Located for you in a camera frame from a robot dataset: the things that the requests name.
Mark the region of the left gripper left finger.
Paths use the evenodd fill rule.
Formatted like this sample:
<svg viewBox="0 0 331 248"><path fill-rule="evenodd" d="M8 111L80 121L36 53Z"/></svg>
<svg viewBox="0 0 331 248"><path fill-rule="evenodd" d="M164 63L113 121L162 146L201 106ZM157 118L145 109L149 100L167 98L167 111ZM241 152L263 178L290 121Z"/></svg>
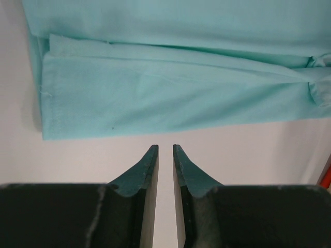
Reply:
<svg viewBox="0 0 331 248"><path fill-rule="evenodd" d="M1 185L1 247L152 247L159 148L109 183Z"/></svg>

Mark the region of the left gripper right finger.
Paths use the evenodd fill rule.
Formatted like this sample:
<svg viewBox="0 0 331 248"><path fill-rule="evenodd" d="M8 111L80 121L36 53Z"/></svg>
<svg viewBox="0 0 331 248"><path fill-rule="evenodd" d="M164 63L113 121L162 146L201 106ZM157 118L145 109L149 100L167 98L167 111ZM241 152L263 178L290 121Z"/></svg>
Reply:
<svg viewBox="0 0 331 248"><path fill-rule="evenodd" d="M179 247L330 247L330 194L316 185L223 185L173 146Z"/></svg>

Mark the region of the teal green t shirt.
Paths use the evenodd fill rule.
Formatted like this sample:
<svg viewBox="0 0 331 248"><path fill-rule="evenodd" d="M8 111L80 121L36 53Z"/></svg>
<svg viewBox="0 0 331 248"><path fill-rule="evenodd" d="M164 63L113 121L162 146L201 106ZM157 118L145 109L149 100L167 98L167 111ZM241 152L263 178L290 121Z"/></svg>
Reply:
<svg viewBox="0 0 331 248"><path fill-rule="evenodd" d="M330 116L330 1L23 1L45 140Z"/></svg>

